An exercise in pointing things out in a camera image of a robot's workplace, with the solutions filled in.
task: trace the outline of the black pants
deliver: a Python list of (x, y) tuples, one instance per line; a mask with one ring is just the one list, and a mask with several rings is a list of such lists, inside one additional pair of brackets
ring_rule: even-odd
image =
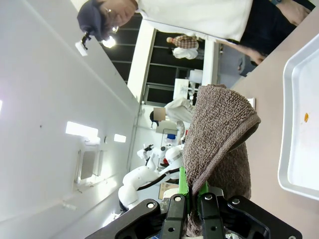
[[(296, 2), (307, 8), (315, 7), (307, 0)], [(239, 44), (269, 55), (295, 28), (269, 0), (253, 0), (247, 26)]]

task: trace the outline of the glasses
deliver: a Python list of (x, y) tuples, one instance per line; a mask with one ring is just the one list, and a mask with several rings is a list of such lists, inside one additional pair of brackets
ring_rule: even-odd
[[(108, 8), (104, 8), (106, 10), (106, 15), (111, 15), (113, 12)], [(119, 26), (112, 24), (108, 24), (106, 21), (106, 31), (108, 34), (115, 34), (119, 30)]]

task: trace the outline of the brown towel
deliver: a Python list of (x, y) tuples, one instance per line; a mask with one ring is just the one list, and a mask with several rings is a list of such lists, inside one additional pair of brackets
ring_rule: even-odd
[[(192, 195), (208, 181), (223, 189), (225, 198), (250, 198), (250, 171), (245, 140), (260, 123), (255, 110), (237, 92), (213, 85), (200, 87), (185, 147), (183, 164)], [(194, 212), (187, 235), (201, 235)]]

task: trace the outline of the white lab coat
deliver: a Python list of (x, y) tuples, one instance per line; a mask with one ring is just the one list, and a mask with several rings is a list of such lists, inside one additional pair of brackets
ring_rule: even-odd
[(173, 55), (177, 59), (186, 58), (188, 60), (192, 60), (197, 57), (198, 52), (196, 48), (185, 49), (185, 48), (177, 47), (173, 50)]
[(195, 106), (185, 98), (178, 98), (165, 106), (165, 112), (169, 120), (177, 123), (183, 121), (191, 123)]
[(136, 0), (143, 21), (161, 32), (240, 41), (253, 0)]

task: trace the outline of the light fixture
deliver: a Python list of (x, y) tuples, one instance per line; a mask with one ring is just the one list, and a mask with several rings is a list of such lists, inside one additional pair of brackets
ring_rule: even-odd
[(125, 143), (126, 142), (126, 136), (115, 134), (114, 135), (114, 141), (119, 143)]
[(116, 45), (116, 41), (112, 36), (110, 36), (108, 40), (103, 40), (102, 44), (107, 48), (112, 48)]
[(74, 123), (69, 121), (66, 124), (65, 133), (87, 137), (87, 138), (97, 138), (99, 130), (97, 128), (92, 128), (79, 123)]

